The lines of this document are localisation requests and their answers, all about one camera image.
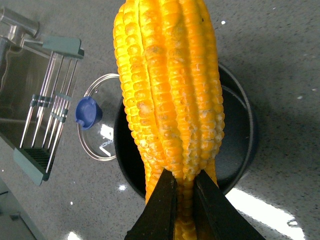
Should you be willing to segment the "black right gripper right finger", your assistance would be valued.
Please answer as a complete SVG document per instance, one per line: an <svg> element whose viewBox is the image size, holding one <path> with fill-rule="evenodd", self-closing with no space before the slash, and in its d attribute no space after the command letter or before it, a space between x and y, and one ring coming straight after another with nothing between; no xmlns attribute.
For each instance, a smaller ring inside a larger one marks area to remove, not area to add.
<svg viewBox="0 0 320 240"><path fill-rule="evenodd" d="M263 240L202 170L194 182L194 221L199 240Z"/></svg>

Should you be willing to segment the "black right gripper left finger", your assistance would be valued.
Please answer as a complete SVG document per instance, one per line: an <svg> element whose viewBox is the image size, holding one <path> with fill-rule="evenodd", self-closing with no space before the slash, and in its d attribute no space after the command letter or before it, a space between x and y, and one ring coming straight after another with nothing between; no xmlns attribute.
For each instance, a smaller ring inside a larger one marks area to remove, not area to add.
<svg viewBox="0 0 320 240"><path fill-rule="evenodd" d="M177 181L164 169L142 214L126 240L172 240L175 236Z"/></svg>

